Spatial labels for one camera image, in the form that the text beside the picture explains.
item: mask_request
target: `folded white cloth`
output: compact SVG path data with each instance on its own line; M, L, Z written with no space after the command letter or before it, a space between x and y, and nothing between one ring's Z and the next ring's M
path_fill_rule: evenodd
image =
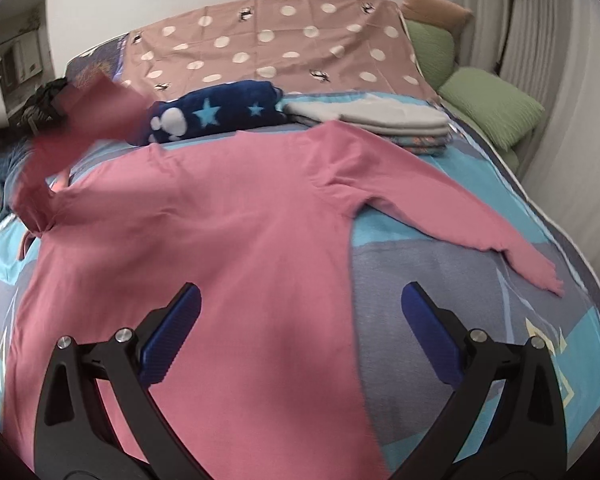
M356 124L373 131L374 126L384 129L386 135L446 135L448 117L435 108L401 103L396 99L368 94L362 99L347 103L290 101L285 113L305 116L321 123L331 120Z

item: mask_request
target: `light blue star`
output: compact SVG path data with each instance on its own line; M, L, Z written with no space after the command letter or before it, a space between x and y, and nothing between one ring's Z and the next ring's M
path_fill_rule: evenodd
M200 126L202 128L206 128L209 124L217 126L219 123L216 121L216 114L220 108L219 106L211 106L209 98L206 98L205 103L202 105L202 110L194 112L200 119Z
M260 112L264 110L262 106L258 106L258 103L254 103L253 106L247 106L247 108L251 111L251 117L260 116Z

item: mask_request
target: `orange pillow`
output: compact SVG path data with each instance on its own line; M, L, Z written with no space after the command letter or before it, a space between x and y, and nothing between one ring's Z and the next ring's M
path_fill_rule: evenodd
M473 13L448 0L404 0L400 8L406 20L429 23L458 37Z

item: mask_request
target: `polka dot fabric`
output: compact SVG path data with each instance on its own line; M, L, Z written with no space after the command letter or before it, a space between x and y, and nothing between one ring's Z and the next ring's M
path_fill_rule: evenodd
M133 30L121 79L176 99L254 79L285 92L378 91L435 100L387 0L240 0Z

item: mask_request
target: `silver bolt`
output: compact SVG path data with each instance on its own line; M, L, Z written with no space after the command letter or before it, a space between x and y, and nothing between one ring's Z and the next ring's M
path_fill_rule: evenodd
M134 333L130 328L121 328L116 332L116 341L119 343L126 343L131 339Z
M531 338L531 346L533 348L537 348L538 350L542 350L544 348L544 339L538 337L537 335Z
M485 341L487 341L487 333L484 330L480 330L479 328L471 330L471 332L469 333L469 337L471 338L471 341L474 341L476 343L484 343Z
M71 338L67 335L63 335L60 339L58 339L58 348L64 350L71 344Z

